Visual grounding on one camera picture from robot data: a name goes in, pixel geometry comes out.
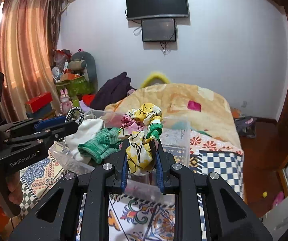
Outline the left hand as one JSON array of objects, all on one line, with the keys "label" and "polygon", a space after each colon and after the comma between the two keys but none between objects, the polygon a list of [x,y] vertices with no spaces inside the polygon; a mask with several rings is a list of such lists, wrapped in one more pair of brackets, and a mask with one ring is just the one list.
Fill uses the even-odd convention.
[{"label": "left hand", "polygon": [[20,173],[16,172],[6,178],[7,186],[10,191],[9,200],[15,205],[20,205],[23,200],[22,183]]}]

